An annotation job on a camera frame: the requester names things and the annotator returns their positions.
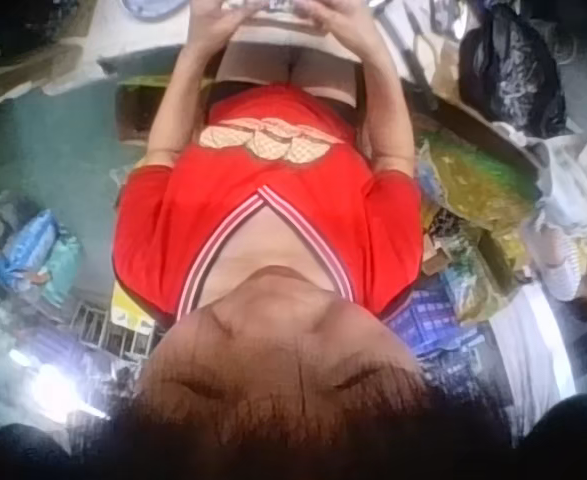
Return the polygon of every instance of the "sleeve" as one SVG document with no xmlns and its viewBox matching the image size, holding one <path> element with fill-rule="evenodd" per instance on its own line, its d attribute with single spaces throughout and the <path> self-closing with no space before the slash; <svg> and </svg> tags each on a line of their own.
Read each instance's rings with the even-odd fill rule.
<svg viewBox="0 0 587 480">
<path fill-rule="evenodd" d="M 371 238 L 368 303 L 386 316 L 406 300 L 422 262 L 420 189 L 398 171 L 376 174 L 366 188 Z"/>
<path fill-rule="evenodd" d="M 161 295 L 160 214 L 172 169 L 147 166 L 133 171 L 119 202 L 113 269 L 118 281 L 145 302 L 166 311 Z"/>
</svg>

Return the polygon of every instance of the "red shirt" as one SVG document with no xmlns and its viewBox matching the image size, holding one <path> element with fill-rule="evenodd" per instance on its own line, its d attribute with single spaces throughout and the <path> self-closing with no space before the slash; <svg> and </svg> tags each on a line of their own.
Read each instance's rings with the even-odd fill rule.
<svg viewBox="0 0 587 480">
<path fill-rule="evenodd" d="M 188 313 L 225 239 L 266 205 L 315 251 L 338 294 L 388 312 L 418 274 L 420 192 L 403 173 L 373 174 L 353 139 L 290 87 L 220 102 L 175 168 L 131 173 L 113 247 L 118 279 L 169 318 Z"/>
</svg>

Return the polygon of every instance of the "skin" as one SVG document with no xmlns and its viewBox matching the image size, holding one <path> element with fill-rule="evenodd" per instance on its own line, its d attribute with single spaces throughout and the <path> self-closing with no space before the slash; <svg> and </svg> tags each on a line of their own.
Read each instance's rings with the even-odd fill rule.
<svg viewBox="0 0 587 480">
<path fill-rule="evenodd" d="M 204 66 L 261 7 L 229 12 L 220 10 L 221 3 L 191 2 L 188 41 L 141 166 L 173 166 L 193 135 Z M 301 14 L 362 58 L 374 170 L 413 175 L 413 133 L 401 84 L 363 5 L 360 0 L 297 4 Z M 268 228 L 275 232 L 280 227 Z M 278 238 L 264 232 L 253 237 L 253 243 Z M 249 250 L 239 246 L 237 251 Z M 155 349 L 140 383 L 151 408 L 170 416 L 215 410 L 231 418 L 238 408 L 250 405 L 254 413 L 278 398 L 294 416 L 327 419 L 380 385 L 389 398 L 402 397 L 398 389 L 409 390 L 404 373 L 417 378 L 419 368 L 408 348 L 370 312 L 335 294 L 312 262 L 297 257 L 291 262 L 269 258 L 267 265 L 259 258 L 249 260 L 246 271 L 223 275 L 231 280 L 216 285 L 208 296 L 205 292 L 200 308 L 181 318 Z"/>
</svg>

